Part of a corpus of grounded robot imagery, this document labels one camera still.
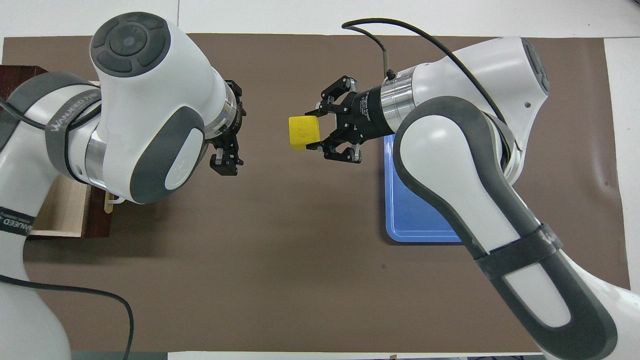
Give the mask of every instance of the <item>blue tray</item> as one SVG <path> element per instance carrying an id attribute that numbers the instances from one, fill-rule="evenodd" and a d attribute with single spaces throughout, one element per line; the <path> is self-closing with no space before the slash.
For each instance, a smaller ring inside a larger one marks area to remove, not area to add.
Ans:
<path id="1" fill-rule="evenodd" d="M 385 136 L 385 213 L 387 232 L 398 243 L 461 243 L 433 206 L 400 180 L 393 161 L 395 135 Z"/>

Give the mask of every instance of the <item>circular button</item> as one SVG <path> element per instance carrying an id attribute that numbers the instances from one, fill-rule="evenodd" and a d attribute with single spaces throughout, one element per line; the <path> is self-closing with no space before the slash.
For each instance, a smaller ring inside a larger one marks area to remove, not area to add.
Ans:
<path id="1" fill-rule="evenodd" d="M 137 54 L 147 44 L 147 33 L 138 25 L 127 24 L 115 28 L 109 45 L 120 56 Z"/>
<path id="2" fill-rule="evenodd" d="M 142 66 L 149 66 L 165 49 L 166 38 L 162 33 L 153 33 L 148 41 L 147 48 L 138 55 L 138 62 Z"/>

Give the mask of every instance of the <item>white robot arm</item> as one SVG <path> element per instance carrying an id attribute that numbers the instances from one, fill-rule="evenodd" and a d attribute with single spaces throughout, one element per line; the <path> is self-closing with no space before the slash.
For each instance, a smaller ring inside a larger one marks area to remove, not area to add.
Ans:
<path id="1" fill-rule="evenodd" d="M 58 174 L 139 204 L 171 194 L 208 143 L 236 175 L 241 89 L 173 24 L 149 13 L 105 23 L 90 45 L 100 88 L 50 72 L 22 84 L 0 118 L 0 275 L 27 281 L 22 247 Z M 0 357 L 69 359 L 59 321 L 35 291 L 0 282 Z"/>
<path id="2" fill-rule="evenodd" d="M 505 122 L 444 58 L 363 92 L 355 92 L 354 79 L 343 77 L 323 92 L 318 109 L 307 113 L 335 112 L 337 130 L 306 148 L 321 150 L 327 159 L 359 163 L 360 144 L 395 133 L 400 179 L 452 225 L 547 359 L 637 356 L 640 297 L 576 265 L 511 187 L 548 94 L 535 49 L 521 38 L 499 38 L 454 54 L 484 85 Z M 346 92 L 340 105 L 333 103 Z M 290 124 L 301 120 L 292 118 Z M 352 146 L 337 152 L 345 142 Z"/>

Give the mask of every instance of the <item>yellow cube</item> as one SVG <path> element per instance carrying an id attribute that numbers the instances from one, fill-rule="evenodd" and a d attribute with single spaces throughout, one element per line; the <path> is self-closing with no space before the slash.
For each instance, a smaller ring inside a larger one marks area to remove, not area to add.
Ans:
<path id="1" fill-rule="evenodd" d="M 289 118 L 289 145 L 294 150 L 305 150 L 308 143 L 320 141 L 320 125 L 316 116 Z"/>

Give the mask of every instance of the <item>brown mat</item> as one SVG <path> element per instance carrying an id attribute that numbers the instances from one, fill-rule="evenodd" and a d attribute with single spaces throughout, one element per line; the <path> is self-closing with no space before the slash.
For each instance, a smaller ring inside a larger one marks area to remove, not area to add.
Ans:
<path id="1" fill-rule="evenodd" d="M 244 90 L 240 175 L 222 178 L 203 164 L 166 200 L 116 206 L 109 238 L 31 242 L 32 279 L 128 299 L 135 350 L 537 351 L 463 247 L 388 244 L 381 141 L 363 146 L 361 165 L 289 148 L 287 118 L 313 108 L 339 76 L 357 78 L 362 89 L 381 81 L 370 40 L 192 38 Z M 417 37 L 383 40 L 396 70 L 442 57 Z M 453 49 L 481 40 L 442 39 Z M 603 41 L 531 41 L 551 93 L 516 189 L 578 264 L 628 288 Z M 3 63 L 97 79 L 88 44 L 88 37 L 7 38 Z M 326 135 L 332 120 L 321 122 Z M 42 296 L 73 349 L 124 347 L 118 304 Z"/>

